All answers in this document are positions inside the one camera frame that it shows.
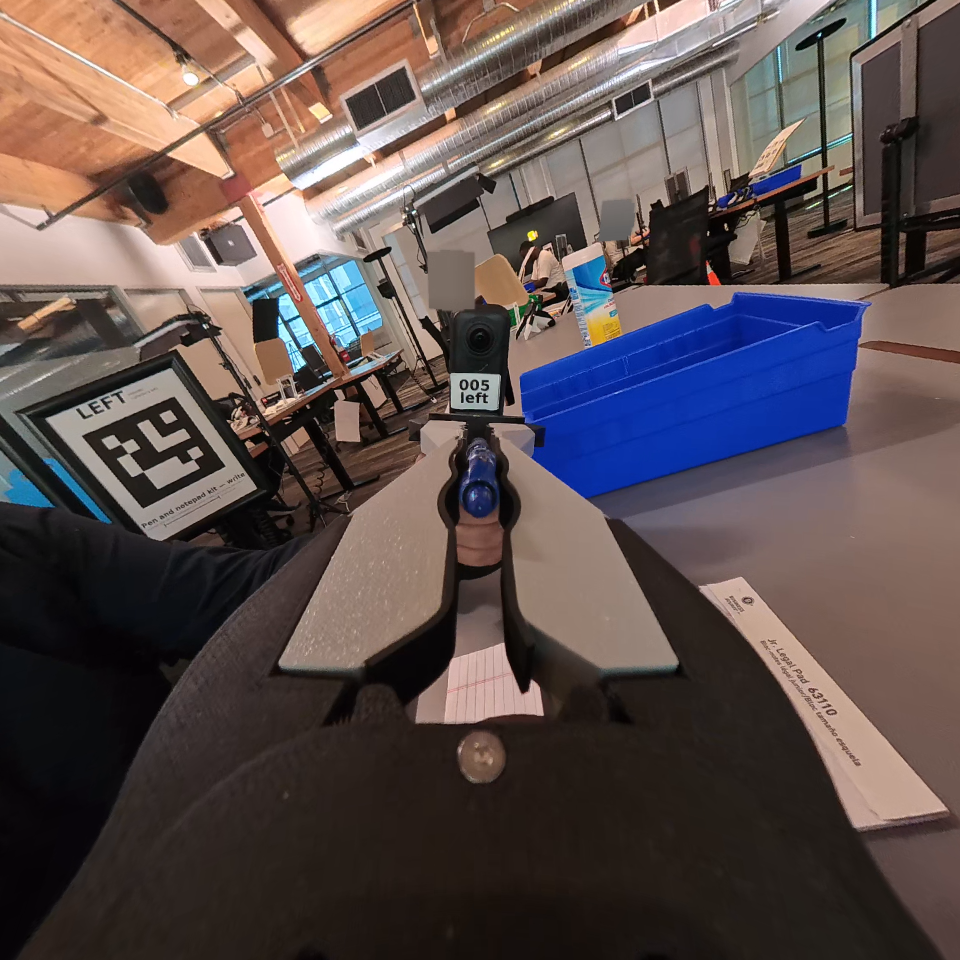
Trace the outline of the black wall screen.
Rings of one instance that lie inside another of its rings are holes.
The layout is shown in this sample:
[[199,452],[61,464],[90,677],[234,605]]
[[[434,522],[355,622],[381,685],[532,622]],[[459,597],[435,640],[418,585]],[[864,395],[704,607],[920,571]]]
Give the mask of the black wall screen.
[[548,197],[510,213],[504,224],[490,230],[487,239],[495,255],[507,258],[514,269],[522,264],[520,246],[530,241],[546,248],[556,236],[563,236],[573,251],[589,246],[577,197]]

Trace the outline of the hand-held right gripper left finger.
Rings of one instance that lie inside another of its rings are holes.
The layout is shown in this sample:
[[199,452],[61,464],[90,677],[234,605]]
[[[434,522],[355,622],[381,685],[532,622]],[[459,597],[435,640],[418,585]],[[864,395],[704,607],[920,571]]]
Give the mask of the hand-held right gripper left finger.
[[447,495],[459,440],[352,514],[278,661],[279,671],[430,687],[455,647],[457,549]]

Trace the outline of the person's dark clothed body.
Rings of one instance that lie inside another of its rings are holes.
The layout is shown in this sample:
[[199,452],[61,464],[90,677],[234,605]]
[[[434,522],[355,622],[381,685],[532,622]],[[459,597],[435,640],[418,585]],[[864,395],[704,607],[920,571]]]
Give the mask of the person's dark clothed body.
[[2,958],[74,880],[171,690],[153,657],[81,663],[2,647]]

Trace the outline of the black ceiling speaker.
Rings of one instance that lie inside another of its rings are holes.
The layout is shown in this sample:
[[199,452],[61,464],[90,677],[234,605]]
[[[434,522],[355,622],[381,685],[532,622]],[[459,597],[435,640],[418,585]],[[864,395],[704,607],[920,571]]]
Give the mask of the black ceiling speaker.
[[155,176],[146,171],[124,178],[119,197],[125,207],[142,218],[163,215],[170,209],[170,202],[162,185]]

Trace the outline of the white lined legal pad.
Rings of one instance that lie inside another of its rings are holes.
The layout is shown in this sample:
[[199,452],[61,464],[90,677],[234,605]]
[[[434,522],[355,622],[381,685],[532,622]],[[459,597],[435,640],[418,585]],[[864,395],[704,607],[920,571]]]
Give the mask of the white lined legal pad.
[[[498,573],[464,582],[450,665],[415,702],[420,724],[544,716],[536,683],[522,693],[504,644]],[[859,832],[945,819],[950,810],[904,760],[749,582],[701,586],[786,694],[805,726],[851,825]]]

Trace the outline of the white air vent grille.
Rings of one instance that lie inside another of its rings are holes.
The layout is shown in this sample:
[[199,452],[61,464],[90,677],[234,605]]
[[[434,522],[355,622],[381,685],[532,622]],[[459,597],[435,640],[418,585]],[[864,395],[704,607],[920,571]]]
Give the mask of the white air vent grille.
[[653,82],[648,79],[613,97],[610,102],[613,120],[618,122],[652,102],[655,102]]
[[404,58],[343,92],[340,103],[354,136],[361,140],[417,113],[424,98],[416,73]]

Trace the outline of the black box speaker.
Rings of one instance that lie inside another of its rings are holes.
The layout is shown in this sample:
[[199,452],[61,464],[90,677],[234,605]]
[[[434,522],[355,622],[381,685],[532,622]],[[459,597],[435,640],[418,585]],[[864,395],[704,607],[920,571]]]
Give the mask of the black box speaker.
[[225,222],[201,231],[198,236],[216,266],[235,268],[258,256],[241,222]]

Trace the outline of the black framed display panel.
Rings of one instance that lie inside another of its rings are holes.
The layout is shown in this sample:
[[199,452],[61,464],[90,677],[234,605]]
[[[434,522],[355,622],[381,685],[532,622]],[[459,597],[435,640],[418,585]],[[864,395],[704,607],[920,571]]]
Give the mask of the black framed display panel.
[[889,287],[958,279],[927,264],[930,234],[959,226],[959,3],[920,4],[849,58],[854,228],[880,231]]

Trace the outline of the silver ventilation duct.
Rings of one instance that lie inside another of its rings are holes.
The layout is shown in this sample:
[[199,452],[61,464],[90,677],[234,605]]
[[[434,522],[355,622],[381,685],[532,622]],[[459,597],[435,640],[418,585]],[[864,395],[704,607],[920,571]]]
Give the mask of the silver ventilation duct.
[[415,70],[423,98],[418,112],[358,140],[347,120],[324,125],[299,146],[280,151],[281,173],[299,190],[329,180],[385,148],[397,146],[448,111],[462,107],[493,87],[648,2],[533,2],[498,29],[465,39],[446,59]]
[[406,200],[421,198],[473,171],[510,148],[544,132],[573,114],[611,100],[690,61],[709,49],[738,55],[732,34],[688,50],[660,45],[652,54],[614,65],[615,48],[602,44],[605,57],[581,56],[553,68],[494,102],[475,110],[413,145],[387,157],[306,203],[307,212],[337,237],[397,211]]

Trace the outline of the blue clear-barrel gel pen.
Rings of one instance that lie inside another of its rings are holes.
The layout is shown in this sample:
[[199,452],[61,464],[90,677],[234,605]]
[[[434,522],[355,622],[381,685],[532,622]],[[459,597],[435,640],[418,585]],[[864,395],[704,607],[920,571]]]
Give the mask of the blue clear-barrel gel pen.
[[499,506],[498,457],[484,438],[474,438],[465,453],[458,500],[474,520],[486,520]]

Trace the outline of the wooden support post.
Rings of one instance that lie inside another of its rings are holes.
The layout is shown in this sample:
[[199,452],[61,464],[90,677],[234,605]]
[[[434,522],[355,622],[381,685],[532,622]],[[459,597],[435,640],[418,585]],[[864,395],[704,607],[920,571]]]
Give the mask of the wooden support post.
[[324,325],[316,306],[306,291],[306,285],[301,279],[294,261],[282,246],[281,240],[269,222],[263,206],[252,191],[240,195],[237,199],[237,206],[268,258],[270,266],[291,297],[299,317],[311,332],[311,336],[332,376],[336,379],[346,378],[349,375],[348,368],[342,361],[339,350],[330,342],[330,331]]

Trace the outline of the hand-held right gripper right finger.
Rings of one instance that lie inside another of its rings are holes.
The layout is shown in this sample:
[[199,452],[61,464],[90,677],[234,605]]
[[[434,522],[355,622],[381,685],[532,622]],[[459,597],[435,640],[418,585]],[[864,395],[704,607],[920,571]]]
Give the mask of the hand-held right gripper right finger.
[[501,485],[501,603],[508,661],[522,691],[673,675],[678,655],[606,516],[509,440]]

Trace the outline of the small blue bin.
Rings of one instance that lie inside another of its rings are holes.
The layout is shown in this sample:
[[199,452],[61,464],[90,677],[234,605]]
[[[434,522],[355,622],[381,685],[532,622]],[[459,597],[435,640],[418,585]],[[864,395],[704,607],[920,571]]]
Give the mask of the small blue bin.
[[775,171],[762,179],[753,180],[749,186],[751,197],[762,198],[797,183],[803,174],[802,163]]

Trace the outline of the blue plastic bin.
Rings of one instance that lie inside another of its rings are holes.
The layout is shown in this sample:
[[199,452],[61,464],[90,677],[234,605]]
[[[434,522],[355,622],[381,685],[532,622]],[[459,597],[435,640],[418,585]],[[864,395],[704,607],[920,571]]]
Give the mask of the blue plastic bin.
[[594,498],[844,426],[867,309],[737,292],[529,369],[535,459]]

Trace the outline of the framed marker sign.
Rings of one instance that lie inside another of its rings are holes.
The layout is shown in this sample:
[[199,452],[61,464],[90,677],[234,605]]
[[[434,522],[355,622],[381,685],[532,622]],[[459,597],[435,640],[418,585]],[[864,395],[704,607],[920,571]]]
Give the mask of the framed marker sign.
[[268,483],[174,352],[16,411],[98,506],[157,542],[257,503]]

